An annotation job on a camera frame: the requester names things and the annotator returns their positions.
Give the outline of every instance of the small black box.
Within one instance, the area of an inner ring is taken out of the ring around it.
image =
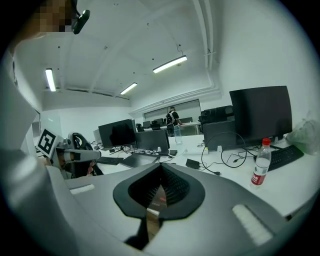
[[[191,159],[188,158],[186,160],[185,166],[187,166],[189,168],[192,168],[192,169],[198,170],[199,167],[200,167],[200,163],[198,161],[194,161],[194,160],[191,160]]]

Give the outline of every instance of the office chair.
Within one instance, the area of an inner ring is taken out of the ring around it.
[[[160,124],[158,124],[158,123],[153,123],[153,124],[151,124],[151,129],[152,129],[153,131],[161,130],[161,126],[160,126]]]
[[[137,129],[137,131],[138,131],[139,133],[145,131],[145,129],[142,127],[141,123],[137,123],[137,124],[135,125],[135,127],[136,127],[136,129]]]
[[[199,121],[200,121],[200,124],[201,124],[199,130],[200,130],[201,133],[204,132],[203,125],[213,123],[213,121],[210,118],[210,116],[207,116],[207,115],[200,115],[199,116]]]

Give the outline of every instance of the black monitor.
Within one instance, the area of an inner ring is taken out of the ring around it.
[[[231,105],[206,109],[201,112],[201,116],[209,117],[211,123],[227,121],[233,115],[234,111]]]
[[[186,118],[180,118],[180,121],[185,124],[185,123],[192,123],[193,119],[192,117],[186,117]]]
[[[144,128],[150,128],[150,126],[151,126],[151,122],[150,121],[143,122],[143,127]]]
[[[162,126],[164,124],[164,119],[163,118],[155,119],[153,121],[156,121],[157,124],[159,124],[160,126]]]
[[[135,129],[131,119],[99,126],[103,147],[109,148],[135,144]]]
[[[235,129],[247,142],[281,137],[292,131],[292,113],[286,86],[230,91]]]

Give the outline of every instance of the red bottle cap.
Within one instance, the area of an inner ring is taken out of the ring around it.
[[[262,145],[264,146],[270,146],[271,140],[269,138],[264,138],[262,140]]]

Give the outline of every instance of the red label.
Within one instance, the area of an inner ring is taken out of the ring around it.
[[[264,182],[266,175],[253,174],[251,182],[255,185],[261,185]]]

